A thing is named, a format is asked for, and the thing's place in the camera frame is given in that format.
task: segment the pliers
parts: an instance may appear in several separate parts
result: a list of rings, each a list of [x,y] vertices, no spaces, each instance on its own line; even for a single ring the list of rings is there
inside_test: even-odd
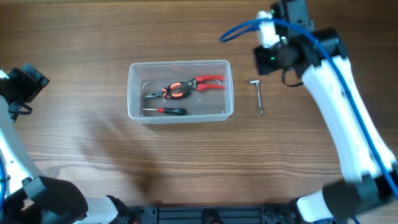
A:
[[[220,89],[224,90],[225,87],[223,85],[218,84],[204,84],[204,81],[209,80],[220,80],[224,81],[224,76],[222,75],[204,75],[204,76],[197,76],[192,78],[187,82],[177,82],[169,85],[162,89],[161,92],[153,93],[151,95],[144,96],[143,98],[157,98],[163,97],[165,99],[182,99],[191,94],[190,89],[203,91],[208,89]],[[172,90],[184,90],[181,93],[172,93]]]

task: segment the plastic container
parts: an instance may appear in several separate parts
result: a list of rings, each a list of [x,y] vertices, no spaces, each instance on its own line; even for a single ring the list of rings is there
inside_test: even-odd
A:
[[[207,81],[225,90],[191,90],[179,100],[142,98],[175,82],[187,82],[199,75],[223,75],[224,81]],[[234,90],[231,66],[226,60],[191,62],[145,62],[130,66],[127,86],[127,108],[131,119],[141,124],[192,123],[224,121],[234,111]],[[186,116],[173,116],[143,108],[185,108]]]

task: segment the screwdriver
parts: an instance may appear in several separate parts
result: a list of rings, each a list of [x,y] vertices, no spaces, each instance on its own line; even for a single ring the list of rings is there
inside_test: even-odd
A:
[[[188,112],[184,108],[157,108],[157,109],[144,108],[143,110],[151,110],[151,111],[157,111],[159,113],[179,115],[179,116],[187,115],[187,112]]]

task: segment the blue wire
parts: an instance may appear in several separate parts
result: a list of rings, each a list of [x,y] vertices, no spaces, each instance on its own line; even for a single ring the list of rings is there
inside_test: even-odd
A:
[[[352,96],[352,94],[351,94],[351,92],[350,92],[350,90],[348,88],[347,83],[345,82],[345,79],[344,79],[343,75],[341,74],[341,72],[339,71],[338,67],[333,62],[333,60],[331,59],[331,57],[328,54],[328,52],[322,47],[322,45],[320,45],[318,43],[318,40],[311,33],[309,33],[308,31],[306,31],[305,29],[303,29],[303,28],[301,28],[299,26],[291,24],[291,23],[289,23],[287,21],[283,21],[281,19],[264,18],[264,19],[253,19],[253,20],[250,20],[250,21],[243,22],[240,25],[237,25],[236,27],[232,28],[231,30],[227,31],[224,35],[222,35],[220,37],[220,41],[221,42],[226,42],[226,41],[231,40],[231,38],[226,39],[226,37],[229,36],[230,34],[232,34],[233,32],[237,31],[238,29],[242,29],[243,27],[246,27],[246,26],[250,26],[248,29],[246,29],[246,32],[249,32],[254,27],[253,24],[257,24],[258,25],[258,24],[260,24],[261,22],[264,22],[264,21],[272,21],[275,24],[287,27],[289,29],[292,29],[292,30],[294,30],[294,31],[306,36],[309,40],[311,40],[313,42],[313,44],[321,52],[321,54],[328,60],[328,62],[330,63],[331,67],[335,71],[335,73],[336,73],[336,75],[337,75],[337,77],[338,77],[338,79],[339,79],[339,81],[341,83],[341,86],[343,87],[343,89],[345,91],[345,94],[346,94],[347,99],[348,99],[348,101],[349,101],[349,103],[351,105],[351,108],[353,109],[355,117],[358,120],[358,123],[359,123],[359,125],[360,125],[360,127],[362,129],[362,132],[363,132],[363,134],[364,134],[364,136],[366,138],[366,141],[368,142],[369,148],[372,151],[373,157],[375,158],[377,164],[379,165],[380,170],[381,170],[384,178],[386,179],[387,183],[389,184],[389,186],[390,186],[390,188],[392,190],[392,193],[398,199],[398,188],[395,185],[393,179],[391,178],[390,174],[388,173],[386,167],[384,166],[384,164],[383,164],[383,162],[382,162],[382,160],[380,158],[380,155],[379,155],[379,153],[378,153],[378,151],[377,151],[377,149],[376,149],[376,147],[375,147],[375,145],[374,145],[374,143],[372,141],[372,138],[371,138],[371,136],[369,134],[369,131],[366,128],[365,122],[362,119],[361,113],[359,112],[359,109],[356,106],[354,98],[353,98],[353,96]]]
[[[360,224],[360,222],[356,219],[355,216],[353,216],[352,219],[354,220],[355,224]]]
[[[324,222],[329,223],[329,222],[333,222],[333,221],[335,221],[334,218],[325,218],[325,219],[322,219],[322,220],[315,221],[314,224],[322,224]]]
[[[5,181],[7,179],[6,173],[4,171],[5,167],[3,166],[2,159],[0,158],[0,179],[3,180],[1,182],[1,192],[0,192],[0,211],[2,210],[2,207],[4,205],[4,201],[6,199],[6,192],[7,192],[7,182]]]

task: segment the wooden table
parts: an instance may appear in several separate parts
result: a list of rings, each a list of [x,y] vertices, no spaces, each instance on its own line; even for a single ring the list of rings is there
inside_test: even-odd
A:
[[[280,72],[258,77],[255,34],[218,37],[274,1],[144,1],[0,5],[0,63],[29,62],[50,79],[15,126],[48,176],[128,205],[236,205],[289,200],[341,178],[313,98]],[[337,28],[358,89],[398,155],[397,1],[308,1],[318,29]],[[235,110],[219,123],[141,126],[127,115],[135,62],[228,60]],[[265,115],[257,112],[260,78]],[[396,223],[393,204],[359,216]]]

